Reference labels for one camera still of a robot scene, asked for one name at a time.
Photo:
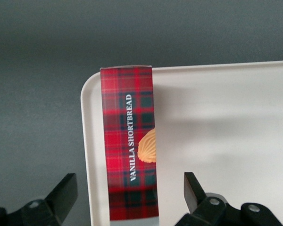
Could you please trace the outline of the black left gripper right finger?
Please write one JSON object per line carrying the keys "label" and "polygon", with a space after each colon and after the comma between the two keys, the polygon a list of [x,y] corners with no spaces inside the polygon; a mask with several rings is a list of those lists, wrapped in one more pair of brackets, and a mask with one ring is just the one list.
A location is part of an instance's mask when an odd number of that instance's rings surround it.
{"label": "black left gripper right finger", "polygon": [[247,202],[240,209],[221,195],[206,193],[192,172],[184,173],[184,198],[189,209],[177,226],[281,226],[264,205]]}

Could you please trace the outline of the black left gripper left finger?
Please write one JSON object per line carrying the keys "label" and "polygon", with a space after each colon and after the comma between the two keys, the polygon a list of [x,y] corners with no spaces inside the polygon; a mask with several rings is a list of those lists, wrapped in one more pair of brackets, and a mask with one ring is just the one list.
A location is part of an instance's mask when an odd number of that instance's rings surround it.
{"label": "black left gripper left finger", "polygon": [[46,198],[32,200],[9,214],[0,207],[0,226],[61,226],[77,197],[76,174],[68,173]]}

